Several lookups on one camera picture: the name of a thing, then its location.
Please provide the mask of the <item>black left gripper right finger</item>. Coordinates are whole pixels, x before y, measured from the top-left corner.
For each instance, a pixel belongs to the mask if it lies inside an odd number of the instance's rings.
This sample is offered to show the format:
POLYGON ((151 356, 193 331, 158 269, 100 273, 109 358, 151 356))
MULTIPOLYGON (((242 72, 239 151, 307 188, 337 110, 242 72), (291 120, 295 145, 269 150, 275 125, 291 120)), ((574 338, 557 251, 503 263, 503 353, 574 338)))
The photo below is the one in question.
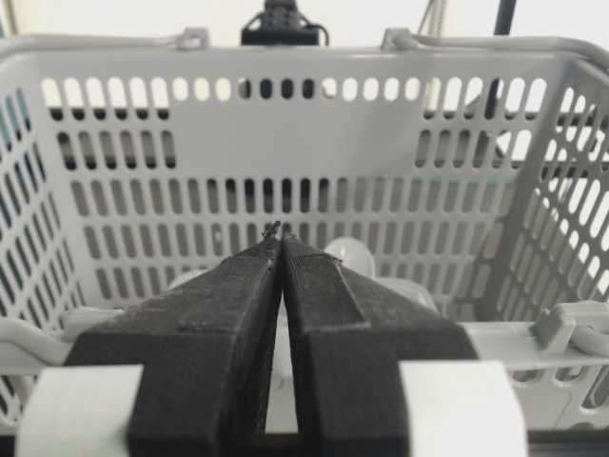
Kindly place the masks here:
POLYGON ((475 360, 457 323, 289 234, 282 240, 298 430, 314 456, 405 456, 401 361, 475 360))

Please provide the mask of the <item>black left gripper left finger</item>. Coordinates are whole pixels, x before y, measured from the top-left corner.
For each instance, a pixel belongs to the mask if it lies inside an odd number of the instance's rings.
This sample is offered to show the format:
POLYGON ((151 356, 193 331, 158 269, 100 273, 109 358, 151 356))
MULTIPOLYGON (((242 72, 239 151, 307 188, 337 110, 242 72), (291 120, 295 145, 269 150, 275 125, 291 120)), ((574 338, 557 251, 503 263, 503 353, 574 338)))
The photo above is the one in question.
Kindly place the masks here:
POLYGON ((131 455, 224 456, 265 431, 282 295, 276 233, 76 339, 72 367, 143 369, 131 455))

